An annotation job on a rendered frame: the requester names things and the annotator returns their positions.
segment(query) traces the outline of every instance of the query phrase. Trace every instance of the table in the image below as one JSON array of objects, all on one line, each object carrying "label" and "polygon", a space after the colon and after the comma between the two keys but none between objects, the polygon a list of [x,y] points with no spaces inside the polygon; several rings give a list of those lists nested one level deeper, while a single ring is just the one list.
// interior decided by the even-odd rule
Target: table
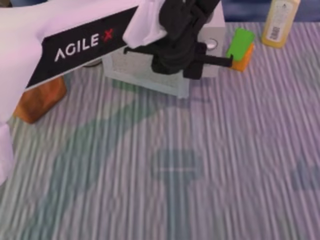
[{"label": "table", "polygon": [[[262,33],[228,23],[228,41],[236,27]],[[259,41],[245,73],[192,81],[189,99],[101,66],[66,76],[38,123],[10,120],[0,238],[318,239],[320,23],[295,23],[283,49]]]}]

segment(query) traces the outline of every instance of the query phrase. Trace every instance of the orange block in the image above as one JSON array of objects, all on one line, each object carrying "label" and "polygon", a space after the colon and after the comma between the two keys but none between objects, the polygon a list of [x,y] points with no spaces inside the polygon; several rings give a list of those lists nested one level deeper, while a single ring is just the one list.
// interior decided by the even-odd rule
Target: orange block
[{"label": "orange block", "polygon": [[249,48],[246,51],[245,55],[243,56],[242,60],[241,61],[235,61],[234,60],[232,62],[232,67],[231,68],[234,69],[234,70],[243,72],[246,69],[248,63],[250,62],[252,53],[254,51],[254,47],[255,47],[255,45],[253,43],[251,43],[251,45],[249,46]]}]

